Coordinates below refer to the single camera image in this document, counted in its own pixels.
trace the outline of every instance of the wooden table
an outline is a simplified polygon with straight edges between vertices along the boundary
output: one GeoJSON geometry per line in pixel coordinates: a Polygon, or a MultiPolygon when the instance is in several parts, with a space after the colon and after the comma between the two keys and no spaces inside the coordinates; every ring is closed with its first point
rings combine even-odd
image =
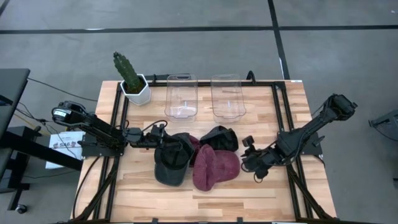
{"type": "MultiPolygon", "coordinates": [[[[117,81],[105,81],[99,94],[96,114],[110,122],[117,81]]],[[[311,120],[310,109],[302,82],[286,81],[290,109],[296,128],[311,120]]],[[[153,87],[151,102],[144,106],[129,104],[127,119],[130,127],[146,127],[158,119],[167,119],[164,114],[166,87],[153,87]]],[[[275,140],[278,132],[275,106],[270,87],[243,87],[247,113],[233,128],[239,138],[237,155],[245,148],[241,140],[252,135],[256,147],[266,147],[275,140]]],[[[288,127],[284,113],[282,95],[280,105],[284,115],[284,126],[288,127]]],[[[122,112],[123,97],[119,104],[118,118],[122,112]]],[[[218,124],[213,121],[210,87],[198,87],[198,114],[194,123],[171,123],[166,127],[169,134],[189,132],[200,138],[218,124]]],[[[83,163],[80,181],[94,158],[83,163]]],[[[98,188],[102,158],[96,163],[83,184],[76,214],[88,205],[98,188]]],[[[309,191],[331,216],[335,209],[330,194],[323,164],[313,156],[302,156],[303,168],[309,191]]],[[[180,187],[163,185],[154,178],[154,149],[133,149],[127,147],[119,164],[116,191],[112,209],[112,222],[234,222],[243,217],[247,222],[294,221],[292,199],[285,167],[273,167],[261,184],[253,181],[253,173],[241,172],[227,182],[217,183],[209,192],[202,192],[192,183],[192,169],[189,168],[180,187]]],[[[305,217],[302,195],[297,189],[301,214],[305,217]]],[[[105,192],[99,217],[104,217],[108,193],[105,192]]]]}

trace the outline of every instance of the transparent plastic bin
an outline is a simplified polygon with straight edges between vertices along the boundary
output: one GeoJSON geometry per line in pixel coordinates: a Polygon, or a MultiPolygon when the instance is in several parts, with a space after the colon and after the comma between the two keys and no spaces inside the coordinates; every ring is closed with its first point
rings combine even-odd
{"type": "Polygon", "coordinates": [[[239,121],[246,114],[239,75],[213,75],[211,101],[214,121],[217,123],[239,121]]]}
{"type": "Polygon", "coordinates": [[[198,78],[194,75],[167,77],[166,109],[172,122],[192,122],[198,113],[198,78]]]}

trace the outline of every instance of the black baseball cap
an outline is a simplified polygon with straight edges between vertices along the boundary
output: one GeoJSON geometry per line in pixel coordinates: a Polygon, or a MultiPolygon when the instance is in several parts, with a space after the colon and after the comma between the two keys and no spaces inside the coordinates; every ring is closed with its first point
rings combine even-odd
{"type": "Polygon", "coordinates": [[[156,180],[169,186],[181,185],[194,152],[189,133],[167,136],[163,147],[155,149],[156,180]]]}

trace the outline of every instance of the gray floor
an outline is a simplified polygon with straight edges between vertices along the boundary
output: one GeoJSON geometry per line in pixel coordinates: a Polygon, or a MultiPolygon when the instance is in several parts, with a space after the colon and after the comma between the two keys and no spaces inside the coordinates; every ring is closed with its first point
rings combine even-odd
{"type": "MultiPolygon", "coordinates": [[[[398,24],[398,2],[393,0],[277,0],[275,8],[280,26],[398,24]]],[[[0,29],[227,25],[271,25],[267,1],[11,0],[0,17],[0,29]]],[[[398,190],[392,176],[398,170],[398,144],[371,129],[368,120],[398,109],[398,30],[281,35],[290,76],[304,81],[312,111],[332,93],[343,93],[359,105],[349,121],[320,131],[326,135],[322,147],[338,216],[396,223],[398,190]]],[[[27,67],[32,78],[97,98],[103,80],[119,79],[112,64],[115,50],[144,74],[190,72],[209,78],[217,73],[243,76],[253,70],[257,78],[282,78],[272,31],[0,35],[0,68],[27,67]]],[[[95,109],[94,103],[32,82],[21,99],[34,115],[47,119],[63,100],[95,109]]],[[[21,124],[18,119],[11,123],[21,124]]],[[[44,170],[43,161],[32,159],[26,175],[64,171],[44,170]]],[[[34,183],[21,198],[30,205],[29,212],[7,212],[11,195],[2,194],[3,223],[50,223],[69,217],[78,172],[25,180],[34,183]]]]}

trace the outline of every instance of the white hexagonal pot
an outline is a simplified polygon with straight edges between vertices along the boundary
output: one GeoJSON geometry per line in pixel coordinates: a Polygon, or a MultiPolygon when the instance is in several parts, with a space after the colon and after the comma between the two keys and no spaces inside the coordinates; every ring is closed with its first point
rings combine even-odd
{"type": "Polygon", "coordinates": [[[124,90],[124,80],[123,82],[120,83],[120,87],[122,88],[122,91],[124,93],[124,95],[129,98],[129,100],[134,103],[135,105],[141,106],[144,105],[146,103],[150,102],[150,89],[149,89],[149,85],[147,83],[147,80],[145,79],[145,76],[143,74],[137,74],[139,77],[142,78],[142,80],[145,82],[145,87],[141,90],[140,93],[138,94],[128,94],[126,93],[126,91],[124,90]]]}

